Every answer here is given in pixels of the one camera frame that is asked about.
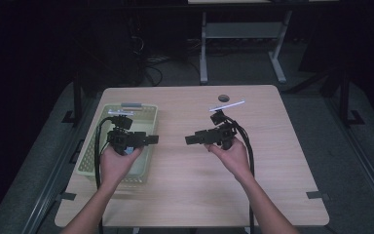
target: wooden table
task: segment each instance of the wooden table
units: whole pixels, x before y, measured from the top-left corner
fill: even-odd
[[[104,213],[105,226],[224,227],[248,226],[248,200],[219,159],[202,145],[187,145],[186,136],[212,129],[208,109],[218,96],[245,104],[224,113],[244,127],[255,158],[255,176],[294,225],[325,225],[328,214],[306,158],[274,86],[198,86],[107,89],[89,129],[94,132],[106,103],[158,105],[160,142],[154,145],[148,180],[134,187],[119,185]],[[87,136],[84,147],[88,146]],[[56,225],[65,226],[94,194],[94,181],[75,172],[66,188],[73,201],[62,200]]]

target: table leg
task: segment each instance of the table leg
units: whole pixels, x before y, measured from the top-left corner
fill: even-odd
[[[269,59],[272,63],[273,69],[275,69],[276,76],[280,83],[286,83],[286,78],[283,74],[283,70],[281,69],[281,64],[279,63],[279,52],[281,51],[281,45],[283,44],[284,36],[286,35],[287,27],[290,22],[292,11],[286,12],[284,16],[283,23],[281,24],[280,34],[278,37],[278,44],[275,47],[275,50],[269,52]]]
[[[203,13],[202,23],[202,54],[200,55],[200,85],[206,85],[207,78],[207,61],[206,61],[206,13]]]

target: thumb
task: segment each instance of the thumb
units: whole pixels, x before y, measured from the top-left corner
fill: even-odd
[[[214,144],[205,144],[205,148],[208,150],[208,152],[215,154],[219,158],[221,157],[224,151],[223,149],[215,146]]]

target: person's left hand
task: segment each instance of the person's left hand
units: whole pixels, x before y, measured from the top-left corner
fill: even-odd
[[[100,173],[101,187],[111,191],[115,190],[123,180],[135,159],[141,154],[143,147],[136,148],[129,155],[118,154],[111,145],[108,145],[101,154]]]

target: person's right hand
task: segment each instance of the person's right hand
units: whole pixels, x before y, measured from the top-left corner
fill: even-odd
[[[252,176],[248,165],[247,150],[236,137],[232,139],[232,147],[228,150],[221,149],[214,144],[205,144],[205,148],[208,152],[215,154],[237,180],[244,176]]]

